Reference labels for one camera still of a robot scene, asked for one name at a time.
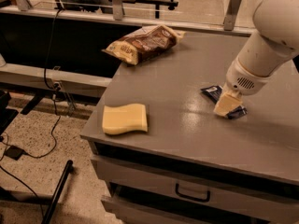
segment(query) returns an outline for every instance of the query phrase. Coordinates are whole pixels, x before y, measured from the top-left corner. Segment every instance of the drawer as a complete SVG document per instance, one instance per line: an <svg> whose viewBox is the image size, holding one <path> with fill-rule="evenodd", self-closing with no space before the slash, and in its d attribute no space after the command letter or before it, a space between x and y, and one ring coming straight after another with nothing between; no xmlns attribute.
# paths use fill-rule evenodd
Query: drawer
<svg viewBox="0 0 299 224"><path fill-rule="evenodd" d="M251 223L249 217L122 186L117 187L112 198L103 196L102 204L106 211L130 224Z"/></svg>
<svg viewBox="0 0 299 224"><path fill-rule="evenodd" d="M106 182L280 224L299 220L296 200L104 156L92 156L92 163Z"/></svg>

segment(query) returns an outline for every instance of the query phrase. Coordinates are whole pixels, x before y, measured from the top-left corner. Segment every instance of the gray tabletop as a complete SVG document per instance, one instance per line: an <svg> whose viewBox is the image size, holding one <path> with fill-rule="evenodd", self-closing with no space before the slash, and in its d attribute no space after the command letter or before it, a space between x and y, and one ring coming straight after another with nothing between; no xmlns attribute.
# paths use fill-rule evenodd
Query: gray tabletop
<svg viewBox="0 0 299 224"><path fill-rule="evenodd" d="M244 98L249 113L241 119L217 117L200 92L224 83L246 40L189 32L156 59L135 67L123 63L82 138L299 185L299 75L291 62ZM105 135L103 106L131 103L147 106L149 132Z"/></svg>

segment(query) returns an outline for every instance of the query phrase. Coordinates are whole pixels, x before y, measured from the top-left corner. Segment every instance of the concrete floor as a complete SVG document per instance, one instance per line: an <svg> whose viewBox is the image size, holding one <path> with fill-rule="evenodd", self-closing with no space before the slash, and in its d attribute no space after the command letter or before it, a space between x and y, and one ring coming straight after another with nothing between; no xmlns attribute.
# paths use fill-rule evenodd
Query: concrete floor
<svg viewBox="0 0 299 224"><path fill-rule="evenodd" d="M44 4L52 5L52 0L46 1L49 2ZM253 26L250 16L255 1L243 0L237 26ZM228 2L229 0L179 0L179 6L175 11L168 11L167 7L163 8L161 19L221 24ZM41 6L41 3L36 0L36 5ZM125 5L125 11L127 16L147 18L154 16L153 6L149 5ZM17 93L11 95L9 107L18 111L21 111L32 98ZM71 117L67 116L67 103L60 102L57 107L61 120L54 131L57 139L57 147L54 151L49 156L38 160L24 155L18 161L4 157L1 165L36 193L52 194L66 162L72 160L75 170L66 182L51 223L122 223L104 210L100 198L103 194L108 195L106 185L97 179L90 162L89 145L79 137L80 131L93 111L93 106L78 105L78 109ZM44 154L54 145L50 131L56 120L52 101L43 99L32 112L26 116L19 114L9 125L6 130L9 136L8 143L21 147L32 155ZM5 146L1 144L0 154L4 149ZM24 185L4 172L0 171L0 176L1 187L29 192ZM33 224L40 223L42 219L38 205L23 203L0 202L0 215L3 216L3 224Z"/></svg>

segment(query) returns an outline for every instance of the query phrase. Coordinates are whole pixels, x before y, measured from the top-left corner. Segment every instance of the floor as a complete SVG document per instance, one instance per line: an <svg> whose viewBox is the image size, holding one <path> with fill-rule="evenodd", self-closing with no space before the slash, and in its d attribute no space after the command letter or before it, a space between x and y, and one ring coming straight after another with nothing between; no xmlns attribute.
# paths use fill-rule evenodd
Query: floor
<svg viewBox="0 0 299 224"><path fill-rule="evenodd" d="M256 0L243 0L236 25L252 27L250 14ZM223 22L229 0L179 0L173 13L164 7L161 19L194 21L202 23ZM126 16L153 18L154 11L148 5L125 5ZM19 112L32 98L30 95L11 93L9 107ZM19 114L6 130L4 142L23 148L27 153L39 156L54 146L51 129L58 116L55 115L52 100L43 99L28 115ZM93 112L92 105L78 105L69 116L66 102L57 103L57 113L61 116L53 135L57 147L49 156L33 159L22 155L18 161L4 157L0 164L10 173L25 182L36 193L52 194L68 160L74 162L74 172L69 176L51 223L72 224L116 224L122 223L104 210L100 202L103 194L108 195L106 185L97 179L90 162L91 151L88 143L80 139L80 131ZM5 145L0 144L0 159ZM0 186L5 189L29 190L15 178L0 171ZM40 207L34 204L0 202L3 224L40 223Z"/></svg>

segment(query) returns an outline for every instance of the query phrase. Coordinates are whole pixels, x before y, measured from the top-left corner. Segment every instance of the drawer handle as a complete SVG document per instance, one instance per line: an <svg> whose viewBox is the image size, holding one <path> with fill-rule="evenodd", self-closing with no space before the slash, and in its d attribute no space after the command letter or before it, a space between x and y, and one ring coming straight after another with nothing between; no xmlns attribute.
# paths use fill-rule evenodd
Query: drawer handle
<svg viewBox="0 0 299 224"><path fill-rule="evenodd" d="M178 183L177 183L176 184L176 194L177 194L177 196L179 196L181 198L190 199L192 201L196 201L196 202L199 202L199 203L207 203L209 201L210 197L211 197L211 193L210 193L209 190L206 192L206 198L205 199L201 199L201 198L194 198L192 196L188 196L188 195L182 194L182 193L180 193L178 191L178 188L179 188L179 186L178 186Z"/></svg>

